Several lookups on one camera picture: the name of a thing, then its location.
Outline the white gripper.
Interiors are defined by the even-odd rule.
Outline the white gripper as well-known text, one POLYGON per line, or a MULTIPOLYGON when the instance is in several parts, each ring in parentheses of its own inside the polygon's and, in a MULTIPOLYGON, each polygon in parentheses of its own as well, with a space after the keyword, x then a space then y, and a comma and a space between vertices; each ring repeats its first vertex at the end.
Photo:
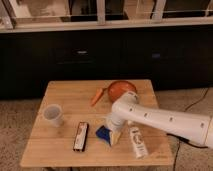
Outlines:
POLYGON ((114 146, 121 137, 121 130, 126 122, 126 117, 119 113, 110 113, 106 117, 106 126, 110 132, 110 145, 114 146))

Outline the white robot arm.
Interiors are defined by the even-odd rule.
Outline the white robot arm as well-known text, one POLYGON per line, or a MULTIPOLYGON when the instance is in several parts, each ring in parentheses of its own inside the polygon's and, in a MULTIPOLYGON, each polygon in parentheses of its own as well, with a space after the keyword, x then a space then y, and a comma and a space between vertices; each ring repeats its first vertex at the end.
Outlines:
POLYGON ((213 149, 213 117, 144 107, 135 92, 118 98, 106 117, 111 131, 120 131, 126 121, 133 121, 186 138, 213 149))

